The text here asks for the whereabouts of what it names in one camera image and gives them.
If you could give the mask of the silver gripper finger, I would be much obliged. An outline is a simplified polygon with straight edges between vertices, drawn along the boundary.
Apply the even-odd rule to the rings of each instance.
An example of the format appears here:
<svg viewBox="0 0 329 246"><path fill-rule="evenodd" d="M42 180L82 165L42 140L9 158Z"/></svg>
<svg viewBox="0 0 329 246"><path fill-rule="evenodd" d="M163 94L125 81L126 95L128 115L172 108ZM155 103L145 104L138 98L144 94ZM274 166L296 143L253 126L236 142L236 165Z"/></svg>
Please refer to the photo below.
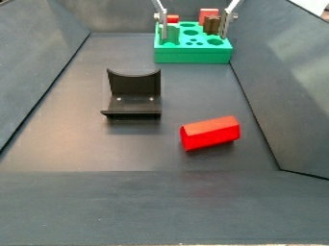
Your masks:
<svg viewBox="0 0 329 246"><path fill-rule="evenodd" d="M241 4L243 0L231 0L228 6L223 9L223 13L220 15L217 34L221 39L225 39L228 32L229 22L237 18L237 14L235 13L235 9Z"/></svg>
<svg viewBox="0 0 329 246"><path fill-rule="evenodd" d="M161 38L167 38L167 9L163 7L160 0L151 0L151 3L156 9L153 18L161 24Z"/></svg>

